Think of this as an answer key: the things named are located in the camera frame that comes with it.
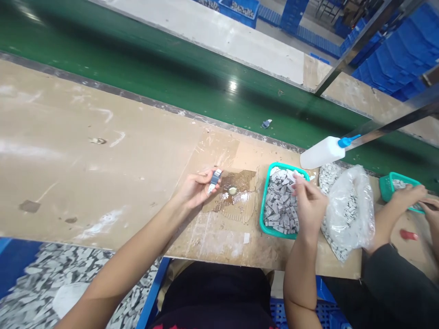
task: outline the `squeeze bottle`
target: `squeeze bottle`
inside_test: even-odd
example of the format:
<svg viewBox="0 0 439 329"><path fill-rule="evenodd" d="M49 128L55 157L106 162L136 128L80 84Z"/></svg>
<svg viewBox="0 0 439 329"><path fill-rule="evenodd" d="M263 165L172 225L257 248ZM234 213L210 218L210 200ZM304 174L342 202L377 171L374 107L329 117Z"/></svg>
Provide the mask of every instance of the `squeeze bottle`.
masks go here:
<svg viewBox="0 0 439 329"><path fill-rule="evenodd" d="M314 169L343 159L346 154L345 147L360 136L343 137L342 139L332 136L326 137L300 155L300 166L303 169Z"/></svg>

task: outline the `green conveyor belt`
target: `green conveyor belt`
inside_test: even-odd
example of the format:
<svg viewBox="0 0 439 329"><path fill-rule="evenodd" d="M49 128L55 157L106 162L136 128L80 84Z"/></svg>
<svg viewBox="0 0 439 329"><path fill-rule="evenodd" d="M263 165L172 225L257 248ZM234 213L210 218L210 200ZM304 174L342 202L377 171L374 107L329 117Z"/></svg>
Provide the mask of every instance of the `green conveyor belt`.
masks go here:
<svg viewBox="0 0 439 329"><path fill-rule="evenodd" d="M0 0L0 50L303 148L368 120L87 0ZM272 129L262 129L269 118ZM344 160L382 175L399 172L439 193L439 149L403 133L353 149Z"/></svg>

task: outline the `green plastic basket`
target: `green plastic basket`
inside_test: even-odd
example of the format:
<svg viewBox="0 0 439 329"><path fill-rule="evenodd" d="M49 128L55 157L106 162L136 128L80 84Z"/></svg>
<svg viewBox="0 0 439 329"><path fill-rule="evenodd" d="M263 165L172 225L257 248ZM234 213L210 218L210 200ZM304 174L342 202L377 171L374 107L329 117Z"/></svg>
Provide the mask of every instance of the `green plastic basket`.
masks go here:
<svg viewBox="0 0 439 329"><path fill-rule="evenodd" d="M406 184L412 184L413 186L421 184L417 180L392 171L387 176L380 178L381 197L385 202L389 202L392 198L393 193L395 193L395 188L393 187L392 183L394 179L401 180ZM413 207L409 207L408 209L414 212L425 213L424 211L417 210Z"/></svg>
<svg viewBox="0 0 439 329"><path fill-rule="evenodd" d="M297 170L299 173L303 174L303 176L305 177L305 179L307 181L310 180L310 177L308 176L308 173L306 171L304 171L303 169L296 168L296 167L290 166L288 164L287 165L282 164L280 162L274 162L268 167L267 180L265 181L265 188L264 188L264 196L262 198L262 204L261 204L261 215L259 216L259 225L261 226L261 229L265 234L273 235L277 238L296 240L297 234L283 234L283 233L276 231L275 229L273 229L271 227L265 226L265 223L264 223L265 198L267 197L268 183L270 182L270 171L274 167L279 167L280 169L289 169L291 171Z"/></svg>

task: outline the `black sleeve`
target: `black sleeve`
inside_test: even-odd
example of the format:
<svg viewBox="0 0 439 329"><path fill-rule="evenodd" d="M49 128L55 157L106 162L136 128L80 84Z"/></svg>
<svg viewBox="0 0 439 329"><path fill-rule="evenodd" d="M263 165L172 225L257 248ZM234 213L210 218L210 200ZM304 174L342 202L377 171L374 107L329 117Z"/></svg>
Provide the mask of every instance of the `black sleeve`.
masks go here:
<svg viewBox="0 0 439 329"><path fill-rule="evenodd" d="M414 328L437 328L439 288L390 244L367 260L363 281L396 319Z"/></svg>

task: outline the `blue nozzle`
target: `blue nozzle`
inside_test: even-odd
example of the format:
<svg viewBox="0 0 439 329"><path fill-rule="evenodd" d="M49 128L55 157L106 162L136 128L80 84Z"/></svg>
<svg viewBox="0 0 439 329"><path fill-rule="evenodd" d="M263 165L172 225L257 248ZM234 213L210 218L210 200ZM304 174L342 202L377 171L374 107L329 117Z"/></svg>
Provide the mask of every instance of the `blue nozzle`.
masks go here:
<svg viewBox="0 0 439 329"><path fill-rule="evenodd" d="M338 145L339 145L341 148L348 147L348 146L352 143L352 141L353 141L354 139L357 139L357 138L360 137L360 136L361 136L361 135L357 135L357 136L354 136L354 137L351 137L351 138L343 137L342 139L340 139L340 140L338 141Z"/></svg>

